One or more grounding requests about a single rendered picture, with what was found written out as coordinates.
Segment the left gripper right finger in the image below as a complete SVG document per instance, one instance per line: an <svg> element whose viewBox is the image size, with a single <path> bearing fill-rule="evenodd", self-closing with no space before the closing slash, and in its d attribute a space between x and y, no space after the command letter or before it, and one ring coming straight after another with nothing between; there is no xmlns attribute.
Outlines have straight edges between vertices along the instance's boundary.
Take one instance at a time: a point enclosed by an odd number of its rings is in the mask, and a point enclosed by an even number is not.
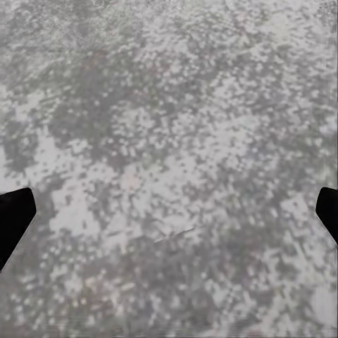
<svg viewBox="0 0 338 338"><path fill-rule="evenodd" d="M338 245L338 190L321 187L315 212Z"/></svg>

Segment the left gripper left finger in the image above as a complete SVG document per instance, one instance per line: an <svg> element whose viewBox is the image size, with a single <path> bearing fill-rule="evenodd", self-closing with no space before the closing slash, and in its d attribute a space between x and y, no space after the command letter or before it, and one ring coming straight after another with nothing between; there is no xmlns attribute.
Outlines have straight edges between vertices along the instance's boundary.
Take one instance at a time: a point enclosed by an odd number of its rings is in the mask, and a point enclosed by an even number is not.
<svg viewBox="0 0 338 338"><path fill-rule="evenodd" d="M31 188L0 195L0 272L36 213Z"/></svg>

